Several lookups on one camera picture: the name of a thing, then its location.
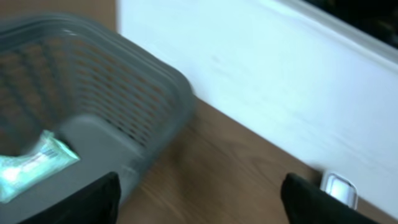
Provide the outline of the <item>mint green wipes pack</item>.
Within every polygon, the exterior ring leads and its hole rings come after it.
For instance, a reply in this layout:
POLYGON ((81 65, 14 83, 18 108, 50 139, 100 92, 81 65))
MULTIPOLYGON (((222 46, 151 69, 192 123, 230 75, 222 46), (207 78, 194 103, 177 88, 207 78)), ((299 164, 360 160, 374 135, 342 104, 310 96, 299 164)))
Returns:
POLYGON ((80 157, 45 130, 25 155, 1 156, 1 203, 8 203, 40 181, 78 162, 80 157))

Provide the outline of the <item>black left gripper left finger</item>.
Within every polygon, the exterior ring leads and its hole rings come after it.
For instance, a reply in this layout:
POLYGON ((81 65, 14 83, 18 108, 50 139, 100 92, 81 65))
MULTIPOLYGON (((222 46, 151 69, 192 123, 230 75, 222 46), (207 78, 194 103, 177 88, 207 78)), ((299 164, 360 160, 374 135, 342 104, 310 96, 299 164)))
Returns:
POLYGON ((120 199, 119 176, 110 172, 20 224, 115 224, 120 199))

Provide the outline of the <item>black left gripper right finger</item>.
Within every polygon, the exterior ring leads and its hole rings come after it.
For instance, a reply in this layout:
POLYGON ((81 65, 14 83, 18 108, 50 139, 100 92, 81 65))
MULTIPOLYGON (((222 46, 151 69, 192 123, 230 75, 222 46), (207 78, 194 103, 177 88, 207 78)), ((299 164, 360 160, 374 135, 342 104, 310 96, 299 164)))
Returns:
POLYGON ((280 197, 291 224, 377 224, 294 173, 285 176, 280 197))

